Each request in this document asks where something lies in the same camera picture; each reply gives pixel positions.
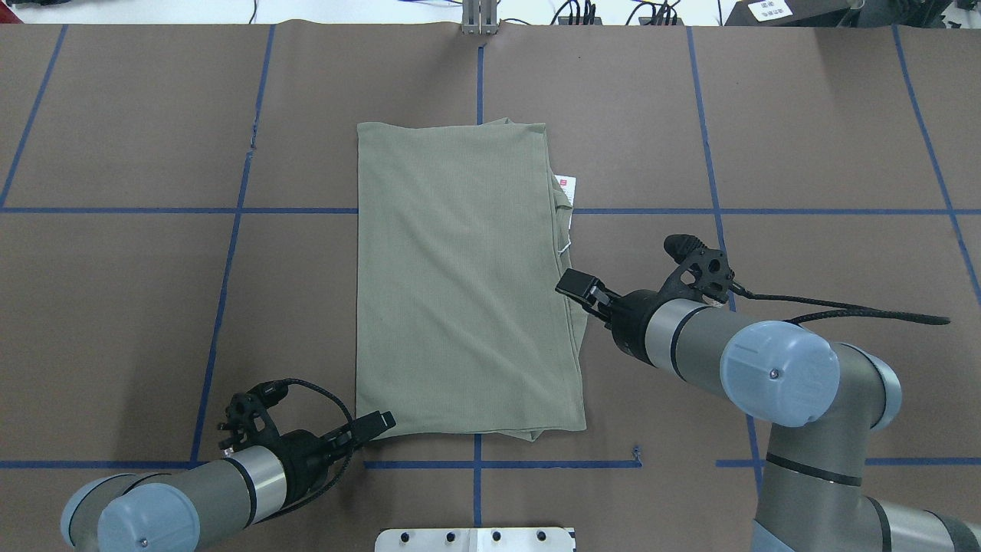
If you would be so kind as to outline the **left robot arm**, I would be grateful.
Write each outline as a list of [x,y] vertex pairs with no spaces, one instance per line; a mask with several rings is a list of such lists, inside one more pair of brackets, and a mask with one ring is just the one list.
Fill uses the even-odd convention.
[[59,528],[74,551],[200,551],[330,486],[330,469],[395,427],[371,412],[326,435],[295,430],[193,469],[118,474],[80,487]]

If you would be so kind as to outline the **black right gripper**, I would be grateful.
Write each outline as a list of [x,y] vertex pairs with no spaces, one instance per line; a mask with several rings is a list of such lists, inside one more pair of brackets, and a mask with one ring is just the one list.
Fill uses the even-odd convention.
[[609,319],[613,341],[621,352],[640,361],[651,360],[647,329],[653,314],[664,304],[658,292],[637,290],[620,296],[598,277],[574,268],[565,269],[555,292],[574,301],[592,317]]

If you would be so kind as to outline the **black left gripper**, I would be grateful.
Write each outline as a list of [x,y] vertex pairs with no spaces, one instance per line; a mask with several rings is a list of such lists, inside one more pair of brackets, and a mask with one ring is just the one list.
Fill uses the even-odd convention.
[[340,449],[360,449],[396,427],[391,412],[375,411],[320,437],[298,429],[281,437],[280,460],[287,478],[287,495],[307,495],[326,484]]

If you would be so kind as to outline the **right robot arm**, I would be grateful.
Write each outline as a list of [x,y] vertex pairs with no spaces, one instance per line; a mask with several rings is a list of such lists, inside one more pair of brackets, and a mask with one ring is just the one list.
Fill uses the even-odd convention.
[[680,267],[659,291],[621,296],[569,269],[555,289],[629,356],[771,423],[753,551],[977,551],[978,524],[862,491],[870,434],[903,402],[892,368],[795,323],[725,310],[730,278]]

